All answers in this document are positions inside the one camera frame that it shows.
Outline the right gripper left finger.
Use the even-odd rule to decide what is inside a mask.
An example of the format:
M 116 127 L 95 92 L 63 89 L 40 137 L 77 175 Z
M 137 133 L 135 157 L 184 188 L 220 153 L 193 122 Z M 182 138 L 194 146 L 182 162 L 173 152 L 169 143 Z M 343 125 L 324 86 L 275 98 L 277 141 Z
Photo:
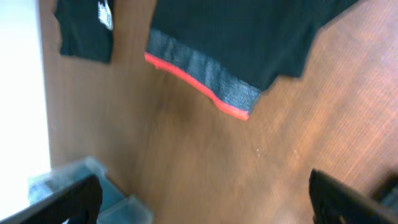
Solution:
M 103 189 L 95 175 L 79 180 L 4 220 L 1 224 L 96 224 Z

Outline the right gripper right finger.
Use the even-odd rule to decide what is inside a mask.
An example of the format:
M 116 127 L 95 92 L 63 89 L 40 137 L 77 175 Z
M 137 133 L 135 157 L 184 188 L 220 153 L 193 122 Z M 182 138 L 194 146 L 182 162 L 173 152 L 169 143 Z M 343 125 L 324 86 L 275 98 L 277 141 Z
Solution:
M 308 192 L 315 224 L 397 224 L 397 174 L 388 176 L 368 197 L 314 169 Z

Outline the black garment with red trim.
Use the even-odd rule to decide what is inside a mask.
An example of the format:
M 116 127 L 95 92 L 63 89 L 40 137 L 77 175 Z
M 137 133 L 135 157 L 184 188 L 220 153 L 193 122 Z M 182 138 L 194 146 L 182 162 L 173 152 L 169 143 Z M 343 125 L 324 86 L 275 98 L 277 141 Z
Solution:
M 249 118 L 279 75 L 298 78 L 318 31 L 356 0 L 158 0 L 145 59 L 224 113 Z

